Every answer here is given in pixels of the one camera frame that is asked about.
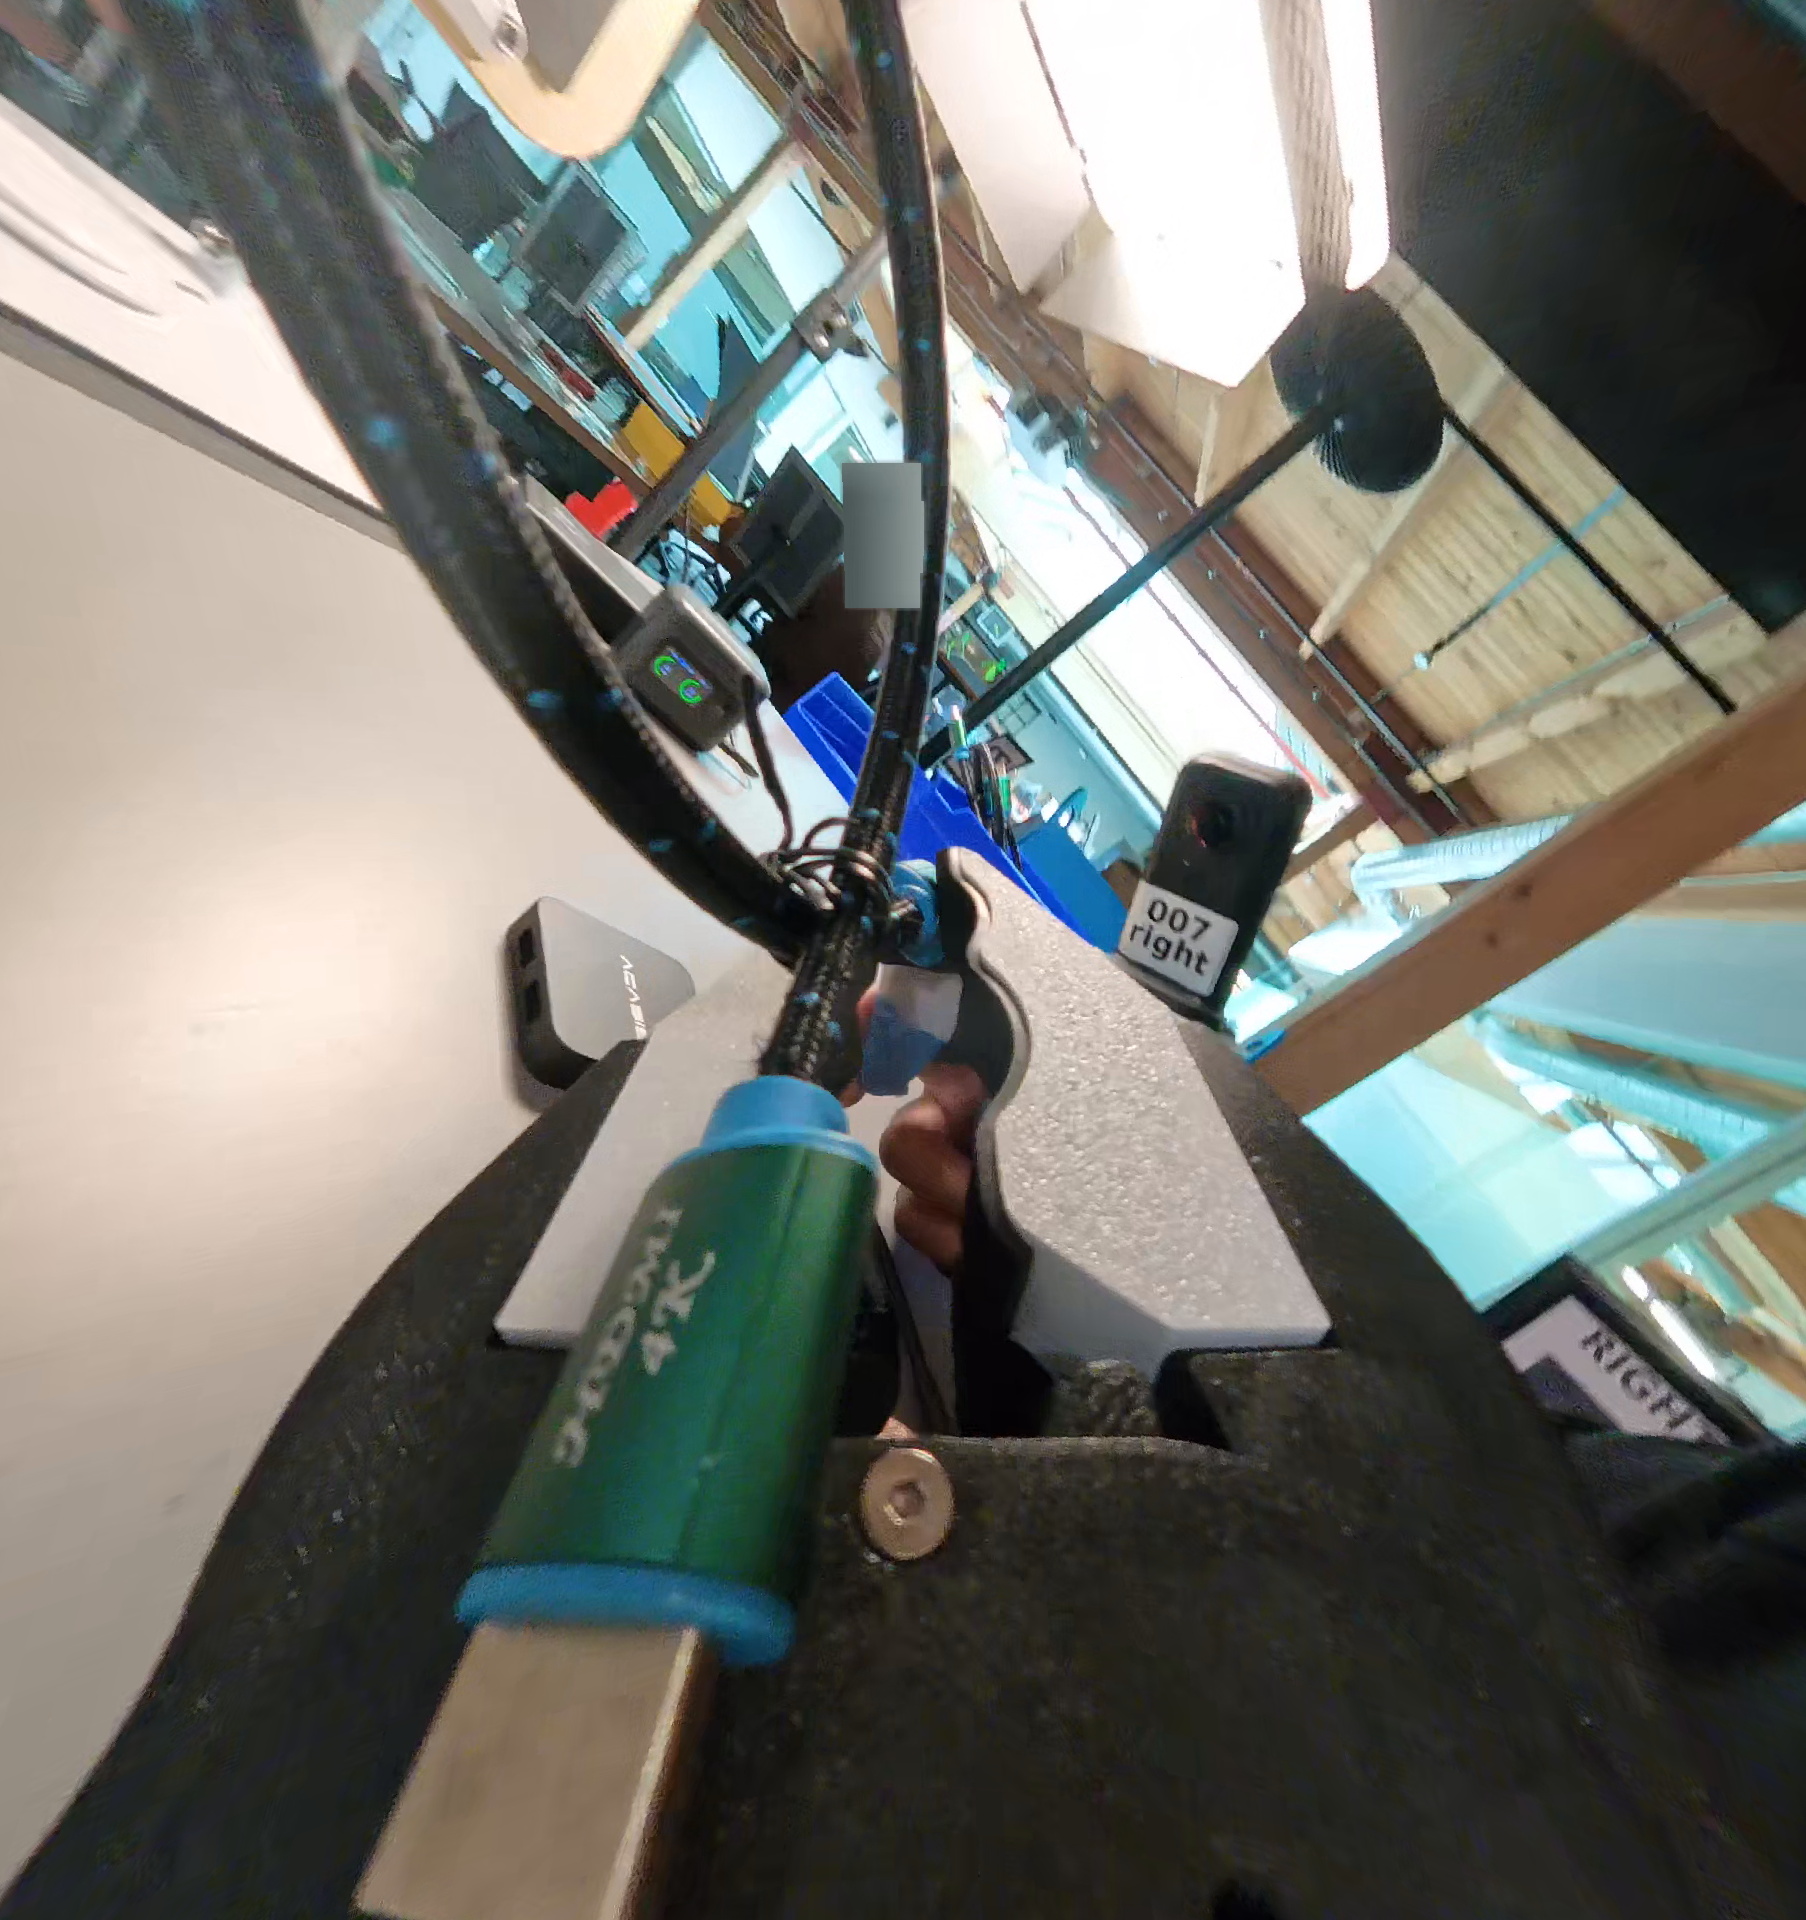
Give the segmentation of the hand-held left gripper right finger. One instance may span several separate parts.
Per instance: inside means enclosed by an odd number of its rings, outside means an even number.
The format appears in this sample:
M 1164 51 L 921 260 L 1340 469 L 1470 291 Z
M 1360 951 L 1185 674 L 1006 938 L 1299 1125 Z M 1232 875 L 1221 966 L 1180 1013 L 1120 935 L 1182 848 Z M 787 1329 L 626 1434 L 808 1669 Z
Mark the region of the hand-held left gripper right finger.
M 981 855 L 938 855 L 942 970 L 962 986 L 938 1065 L 987 1100 L 954 1291 L 969 1434 L 1040 1427 L 1054 1386 L 1117 1363 L 1315 1349 L 1329 1311 L 1205 1065 L 1238 1065 Z

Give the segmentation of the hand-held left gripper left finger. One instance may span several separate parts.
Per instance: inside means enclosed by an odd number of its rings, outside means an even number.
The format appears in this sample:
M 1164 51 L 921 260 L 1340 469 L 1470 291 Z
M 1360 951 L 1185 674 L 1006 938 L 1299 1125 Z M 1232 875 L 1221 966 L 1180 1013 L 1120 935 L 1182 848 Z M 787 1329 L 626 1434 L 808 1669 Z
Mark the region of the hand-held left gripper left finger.
M 759 953 L 669 1013 L 641 1044 L 517 1287 L 494 1319 L 509 1345 L 571 1345 L 660 1172 L 700 1144 L 720 1093 L 755 1074 L 789 976 Z

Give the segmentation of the black usb hub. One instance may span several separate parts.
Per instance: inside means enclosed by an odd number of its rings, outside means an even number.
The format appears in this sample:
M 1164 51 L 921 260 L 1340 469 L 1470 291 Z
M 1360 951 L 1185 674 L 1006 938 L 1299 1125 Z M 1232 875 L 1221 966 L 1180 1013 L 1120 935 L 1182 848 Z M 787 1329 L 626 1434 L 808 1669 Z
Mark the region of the black usb hub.
M 533 1110 L 698 995 L 679 959 L 550 894 L 509 924 L 499 960 L 513 1085 Z

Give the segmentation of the green HDMI cable braided black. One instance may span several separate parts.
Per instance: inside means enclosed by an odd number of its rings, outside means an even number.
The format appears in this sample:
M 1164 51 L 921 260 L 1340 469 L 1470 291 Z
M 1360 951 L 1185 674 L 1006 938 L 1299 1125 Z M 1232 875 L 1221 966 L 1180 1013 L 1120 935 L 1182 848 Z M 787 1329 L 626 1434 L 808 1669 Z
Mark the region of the green HDMI cable braided black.
M 700 908 L 795 965 L 758 1075 L 640 1205 L 459 1598 L 470 1637 L 365 1863 L 371 1915 L 650 1915 L 720 1662 L 781 1659 L 874 1224 L 823 1084 L 886 933 L 785 888 L 687 784 L 574 599 L 413 286 L 298 4 L 127 4 L 278 333 L 400 542 L 571 780 Z M 901 343 L 901 540 L 836 847 L 895 863 L 949 505 L 945 282 L 899 4 L 846 4 Z

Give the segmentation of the large blue plastic bin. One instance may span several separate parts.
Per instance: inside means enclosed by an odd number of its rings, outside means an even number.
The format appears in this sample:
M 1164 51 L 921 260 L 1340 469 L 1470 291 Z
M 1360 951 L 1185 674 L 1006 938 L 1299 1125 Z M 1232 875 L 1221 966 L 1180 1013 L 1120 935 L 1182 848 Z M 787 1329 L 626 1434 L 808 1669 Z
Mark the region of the large blue plastic bin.
M 1017 830 L 1016 851 L 1008 852 L 952 780 L 915 771 L 899 855 L 935 861 L 949 848 L 982 857 L 1088 947 L 1117 949 L 1128 906 L 1066 827 L 1040 822 Z

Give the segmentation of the person's right hand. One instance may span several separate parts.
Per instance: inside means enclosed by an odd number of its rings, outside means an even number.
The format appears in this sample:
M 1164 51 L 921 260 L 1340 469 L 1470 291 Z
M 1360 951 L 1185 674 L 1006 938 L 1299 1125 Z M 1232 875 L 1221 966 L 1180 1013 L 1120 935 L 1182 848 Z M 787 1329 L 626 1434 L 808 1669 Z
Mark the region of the person's right hand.
M 921 1092 L 886 1122 L 878 1147 L 898 1183 L 895 1234 L 948 1278 L 964 1267 L 964 1220 L 984 1106 L 987 1085 L 972 1067 L 933 1062 Z

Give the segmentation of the grey power bank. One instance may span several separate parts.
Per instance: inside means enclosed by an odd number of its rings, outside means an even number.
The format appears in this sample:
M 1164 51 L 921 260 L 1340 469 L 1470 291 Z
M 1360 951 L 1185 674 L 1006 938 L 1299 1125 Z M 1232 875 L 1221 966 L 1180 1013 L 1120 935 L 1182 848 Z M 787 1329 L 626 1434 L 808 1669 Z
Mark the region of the grey power bank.
M 691 589 L 662 589 L 611 646 L 640 702 L 698 752 L 722 747 L 773 696 L 761 660 Z

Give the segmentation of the black music stand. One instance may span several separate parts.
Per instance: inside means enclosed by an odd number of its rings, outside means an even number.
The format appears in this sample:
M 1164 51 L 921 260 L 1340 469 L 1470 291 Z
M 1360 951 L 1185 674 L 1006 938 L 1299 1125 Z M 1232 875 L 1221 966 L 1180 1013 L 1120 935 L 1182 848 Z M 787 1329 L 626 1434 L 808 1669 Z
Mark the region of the black music stand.
M 729 609 L 755 603 L 795 618 L 843 563 L 843 510 L 836 493 L 794 446 L 729 536 L 734 559 Z

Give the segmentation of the black power adapter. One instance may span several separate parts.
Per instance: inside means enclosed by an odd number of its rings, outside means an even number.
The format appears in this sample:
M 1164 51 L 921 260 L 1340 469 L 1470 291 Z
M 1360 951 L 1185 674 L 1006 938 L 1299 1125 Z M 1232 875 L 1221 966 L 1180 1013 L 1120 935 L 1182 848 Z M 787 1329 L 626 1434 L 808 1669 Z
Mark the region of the black power adapter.
M 591 626 L 606 642 L 618 642 L 665 595 L 665 585 L 591 535 L 535 476 L 519 476 L 517 491 Z

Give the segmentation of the grey light stand pole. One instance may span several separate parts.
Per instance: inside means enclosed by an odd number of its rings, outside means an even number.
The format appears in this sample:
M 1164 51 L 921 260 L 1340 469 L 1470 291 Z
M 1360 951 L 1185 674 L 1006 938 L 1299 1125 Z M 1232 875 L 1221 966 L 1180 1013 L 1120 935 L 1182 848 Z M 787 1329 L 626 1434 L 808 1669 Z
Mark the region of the grey light stand pole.
M 854 335 L 849 306 L 852 301 L 843 295 L 825 291 L 795 316 L 794 327 L 773 352 L 751 368 L 729 400 L 716 404 L 707 422 L 618 525 L 611 540 L 613 550 L 630 561 L 640 559 L 650 540 L 691 498 L 718 455 L 754 427 L 761 406 L 773 400 L 795 365 L 803 360 L 826 363 L 843 349 Z

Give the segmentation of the led studio light panel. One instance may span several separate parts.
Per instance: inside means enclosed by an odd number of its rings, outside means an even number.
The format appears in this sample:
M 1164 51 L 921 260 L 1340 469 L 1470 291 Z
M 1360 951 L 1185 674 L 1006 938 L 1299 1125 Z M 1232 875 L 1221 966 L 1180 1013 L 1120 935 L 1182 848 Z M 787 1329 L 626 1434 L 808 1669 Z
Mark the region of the led studio light panel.
M 1393 253 L 1372 4 L 906 1 L 1004 274 L 1042 317 L 1238 389 Z

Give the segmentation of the black overhead panel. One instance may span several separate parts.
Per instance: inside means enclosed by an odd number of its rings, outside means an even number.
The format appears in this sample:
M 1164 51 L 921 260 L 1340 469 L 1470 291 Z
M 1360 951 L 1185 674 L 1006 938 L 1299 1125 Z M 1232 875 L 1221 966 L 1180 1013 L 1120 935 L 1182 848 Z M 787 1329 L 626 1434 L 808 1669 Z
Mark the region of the black overhead panel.
M 1599 4 L 1376 4 L 1394 246 L 1766 633 L 1806 612 L 1806 203 Z

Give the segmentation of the yellow box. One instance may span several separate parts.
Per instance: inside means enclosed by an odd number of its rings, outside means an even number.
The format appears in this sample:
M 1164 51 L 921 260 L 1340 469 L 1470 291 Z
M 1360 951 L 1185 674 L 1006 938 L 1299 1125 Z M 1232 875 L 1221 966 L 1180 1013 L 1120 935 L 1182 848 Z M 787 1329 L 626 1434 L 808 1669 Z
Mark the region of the yellow box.
M 618 432 L 633 466 L 641 467 L 651 484 L 658 484 L 676 466 L 687 446 L 676 429 L 650 402 L 637 402 Z M 698 476 L 687 505 L 680 510 L 683 522 L 695 533 L 720 533 L 741 514 L 744 507 L 715 472 Z

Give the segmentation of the wooden post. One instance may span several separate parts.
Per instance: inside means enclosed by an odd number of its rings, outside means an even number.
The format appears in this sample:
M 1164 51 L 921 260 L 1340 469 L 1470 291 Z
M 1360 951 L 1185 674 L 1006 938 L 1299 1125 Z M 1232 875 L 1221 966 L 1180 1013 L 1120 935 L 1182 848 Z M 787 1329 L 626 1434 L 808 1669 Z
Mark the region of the wooden post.
M 1806 803 L 1806 674 L 1479 881 L 1258 1059 L 1310 1115 Z

